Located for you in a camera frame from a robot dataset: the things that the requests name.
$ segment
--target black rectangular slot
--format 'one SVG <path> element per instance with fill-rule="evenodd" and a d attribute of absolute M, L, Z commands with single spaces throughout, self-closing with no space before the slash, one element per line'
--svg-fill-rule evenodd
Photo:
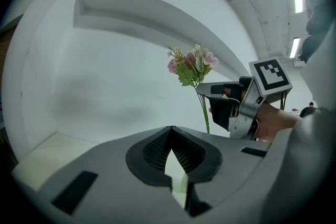
<path fill-rule="evenodd" d="M 265 157 L 267 154 L 267 151 L 262 151 L 262 150 L 256 150 L 255 148 L 251 148 L 251 147 L 244 147 L 241 152 L 247 153 L 247 154 L 251 154 L 251 155 L 255 155 L 258 157 Z"/>
<path fill-rule="evenodd" d="M 72 214 L 89 190 L 98 174 L 83 171 L 52 202 L 54 206 L 67 214 Z"/>

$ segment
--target green leaf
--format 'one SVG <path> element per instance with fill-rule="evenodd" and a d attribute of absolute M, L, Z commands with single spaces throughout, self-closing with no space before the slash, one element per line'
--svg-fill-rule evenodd
<path fill-rule="evenodd" d="M 189 86 L 193 79 L 193 72 L 188 69 L 187 65 L 180 65 L 177 68 L 177 75 L 179 76 L 179 81 L 182 83 L 182 86 Z"/>
<path fill-rule="evenodd" d="M 212 68 L 210 66 L 205 66 L 204 75 L 208 74 L 211 70 L 212 70 Z"/>
<path fill-rule="evenodd" d="M 193 71 L 193 80 L 197 81 L 198 80 L 198 73 L 197 70 Z"/>
<path fill-rule="evenodd" d="M 203 74 L 204 72 L 204 63 L 203 63 L 203 54 L 199 54 L 197 56 L 197 61 L 196 61 L 196 69 L 201 73 Z"/>

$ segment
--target gray plastic surface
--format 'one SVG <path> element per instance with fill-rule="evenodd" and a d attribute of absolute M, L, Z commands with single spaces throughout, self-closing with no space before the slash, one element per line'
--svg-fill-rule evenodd
<path fill-rule="evenodd" d="M 17 182 L 20 190 L 26 196 L 28 201 L 32 203 L 35 208 L 47 219 L 51 220 L 56 224 L 83 224 L 83 221 L 73 218 L 72 216 L 62 212 L 47 199 L 39 195 L 29 186 L 23 184 L 22 182 Z"/>
<path fill-rule="evenodd" d="M 194 185 L 212 208 L 192 218 L 168 187 L 146 185 L 129 170 L 125 156 L 135 143 L 163 128 L 100 144 L 51 176 L 40 189 L 52 201 L 83 170 L 98 174 L 73 217 L 88 223 L 275 223 L 302 206 L 321 184 L 336 144 L 335 114 L 303 119 L 272 143 L 236 140 L 180 127 L 216 146 L 223 163 L 211 181 Z M 268 151 L 265 157 L 241 152 Z"/>

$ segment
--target black cable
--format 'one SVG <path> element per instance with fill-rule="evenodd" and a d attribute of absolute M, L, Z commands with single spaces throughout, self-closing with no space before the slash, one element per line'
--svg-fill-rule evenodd
<path fill-rule="evenodd" d="M 286 105 L 286 99 L 287 99 L 287 91 L 285 91 L 285 100 L 284 100 L 284 102 L 283 102 L 284 110 L 285 110 L 285 105 Z"/>
<path fill-rule="evenodd" d="M 284 98 L 284 95 L 283 95 L 284 93 L 282 92 L 281 93 L 281 99 L 280 99 L 280 110 L 283 110 L 283 107 L 284 107 L 284 100 L 283 100 L 283 98 Z"/>

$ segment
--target person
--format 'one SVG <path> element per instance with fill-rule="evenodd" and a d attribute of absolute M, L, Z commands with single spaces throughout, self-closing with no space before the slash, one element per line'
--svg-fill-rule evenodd
<path fill-rule="evenodd" d="M 308 107 L 302 109 L 302 111 L 301 111 L 301 113 L 300 113 L 300 117 L 303 118 L 303 117 L 305 117 L 305 116 L 308 116 L 308 115 L 314 113 L 314 112 L 315 112 L 315 109 L 316 109 L 316 108 L 314 108 L 314 103 L 313 103 L 313 102 L 310 102 Z"/>
<path fill-rule="evenodd" d="M 230 97 L 231 89 L 224 88 L 226 96 Z M 244 98 L 246 91 L 242 92 L 241 99 Z M 259 128 L 255 138 L 259 141 L 273 142 L 277 133 L 283 129 L 293 128 L 302 120 L 296 115 L 275 108 L 268 102 L 264 102 L 259 108 L 256 118 L 259 123 Z"/>
<path fill-rule="evenodd" d="M 319 48 L 326 37 L 329 27 L 335 18 L 335 0 L 324 0 L 321 3 L 314 3 L 311 10 L 307 10 L 309 21 L 306 25 L 308 37 L 302 44 L 300 60 L 305 63 Z"/>

